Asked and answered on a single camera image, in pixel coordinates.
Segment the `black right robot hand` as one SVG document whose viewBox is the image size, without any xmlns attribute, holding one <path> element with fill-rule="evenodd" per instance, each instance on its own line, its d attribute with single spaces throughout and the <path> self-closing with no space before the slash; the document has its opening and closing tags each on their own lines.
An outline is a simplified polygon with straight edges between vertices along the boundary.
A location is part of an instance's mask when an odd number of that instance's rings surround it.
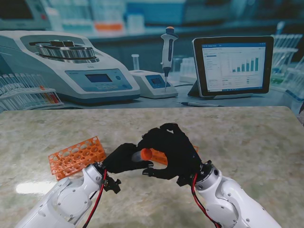
<svg viewBox="0 0 304 228">
<path fill-rule="evenodd" d="M 165 169 L 147 168 L 142 173 L 170 180 L 176 176 L 189 177 L 200 172 L 202 161 L 186 134 L 176 123 L 165 123 L 143 135 L 139 149 L 154 149 L 166 155 Z"/>
</svg>

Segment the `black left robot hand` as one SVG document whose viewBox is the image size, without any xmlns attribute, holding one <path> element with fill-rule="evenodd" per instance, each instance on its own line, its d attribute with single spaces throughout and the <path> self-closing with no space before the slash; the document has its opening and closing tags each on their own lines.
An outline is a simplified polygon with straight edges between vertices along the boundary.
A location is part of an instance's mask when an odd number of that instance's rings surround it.
<svg viewBox="0 0 304 228">
<path fill-rule="evenodd" d="M 135 144 L 121 144 L 102 162 L 102 169 L 106 169 L 109 173 L 118 174 L 125 171 L 152 168 L 153 163 L 151 161 L 132 161 L 132 155 L 138 151 L 139 149 Z"/>
</svg>

